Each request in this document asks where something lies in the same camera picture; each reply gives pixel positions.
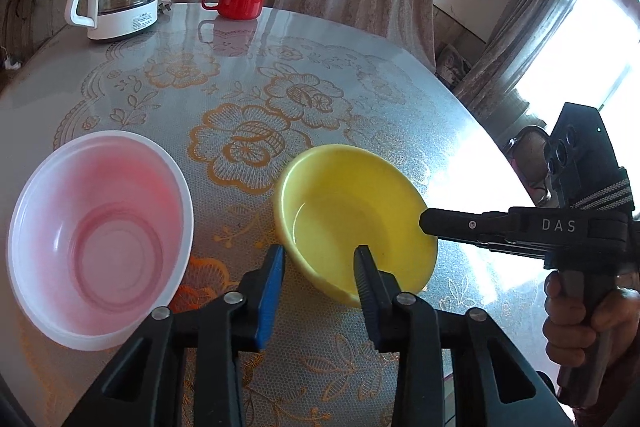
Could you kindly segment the right hand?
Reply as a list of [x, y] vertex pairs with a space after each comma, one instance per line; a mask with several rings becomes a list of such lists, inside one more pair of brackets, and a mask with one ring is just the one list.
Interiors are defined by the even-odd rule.
[[579, 367], [586, 361], [586, 350], [597, 335], [612, 335], [608, 364], [612, 365], [629, 350], [638, 334], [639, 293], [631, 288], [611, 291], [586, 322], [587, 310], [576, 298], [563, 294], [561, 277], [551, 272], [544, 284], [548, 314], [542, 332], [547, 339], [548, 358], [561, 366]]

